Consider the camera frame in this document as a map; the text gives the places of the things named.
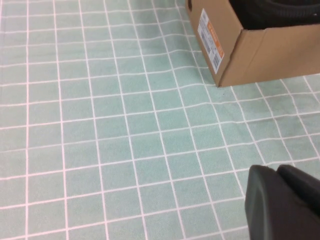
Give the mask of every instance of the barcode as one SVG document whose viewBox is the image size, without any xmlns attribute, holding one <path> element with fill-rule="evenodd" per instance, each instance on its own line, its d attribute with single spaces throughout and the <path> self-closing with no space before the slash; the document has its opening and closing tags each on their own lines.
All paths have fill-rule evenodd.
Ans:
<svg viewBox="0 0 320 240">
<path fill-rule="evenodd" d="M 219 64 L 220 64 L 220 57 L 218 56 L 218 53 L 216 53 L 213 58 L 213 65 L 217 71 L 218 71 Z"/>
<path fill-rule="evenodd" d="M 201 38 L 202 38 L 204 47 L 205 47 L 207 53 L 209 54 L 209 53 L 210 53 L 210 47 L 209 47 L 209 44 L 208 44 L 208 42 L 207 42 L 207 39 L 206 39 L 205 34 L 204 34 L 203 31 L 201 32 Z"/>
</svg>

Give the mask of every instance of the cardboard box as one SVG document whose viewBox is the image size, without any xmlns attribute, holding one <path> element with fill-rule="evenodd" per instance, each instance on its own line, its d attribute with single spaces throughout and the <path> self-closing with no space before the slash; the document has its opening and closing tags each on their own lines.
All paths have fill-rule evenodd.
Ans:
<svg viewBox="0 0 320 240">
<path fill-rule="evenodd" d="M 229 0 L 185 4 L 218 87 L 320 73 L 320 24 L 247 30 Z"/>
</svg>

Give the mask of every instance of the mint green tiled surface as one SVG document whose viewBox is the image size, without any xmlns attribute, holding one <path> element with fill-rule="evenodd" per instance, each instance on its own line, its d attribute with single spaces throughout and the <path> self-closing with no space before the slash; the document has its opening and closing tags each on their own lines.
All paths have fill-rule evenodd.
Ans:
<svg viewBox="0 0 320 240">
<path fill-rule="evenodd" d="M 184 0 L 0 12 L 0 240 L 248 240 L 251 165 L 320 178 L 320 76 L 216 88 Z"/>
</svg>

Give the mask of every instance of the floor mat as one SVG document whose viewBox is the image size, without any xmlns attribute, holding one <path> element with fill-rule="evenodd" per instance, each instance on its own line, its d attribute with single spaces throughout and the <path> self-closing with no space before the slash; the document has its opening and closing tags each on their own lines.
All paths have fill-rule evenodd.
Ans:
<svg viewBox="0 0 320 240">
<path fill-rule="evenodd" d="M 248 240 L 251 165 L 320 178 L 320 76 L 216 88 L 183 0 L 0 12 L 0 240 Z"/>
</svg>

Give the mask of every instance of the orange label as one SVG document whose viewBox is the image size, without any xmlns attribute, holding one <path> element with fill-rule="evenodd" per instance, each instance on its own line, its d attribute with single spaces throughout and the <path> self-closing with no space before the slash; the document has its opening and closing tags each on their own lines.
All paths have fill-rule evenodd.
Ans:
<svg viewBox="0 0 320 240">
<path fill-rule="evenodd" d="M 222 47 L 221 47 L 221 44 L 219 42 L 219 39 L 218 39 L 218 36 L 216 34 L 216 31 L 214 30 L 214 27 L 212 26 L 211 22 L 209 21 L 208 24 L 207 24 L 207 28 L 211 34 L 211 37 L 214 41 L 214 44 L 216 46 L 216 49 L 220 55 L 220 58 L 222 59 L 225 55 L 225 52 L 222 50 Z"/>
</svg>

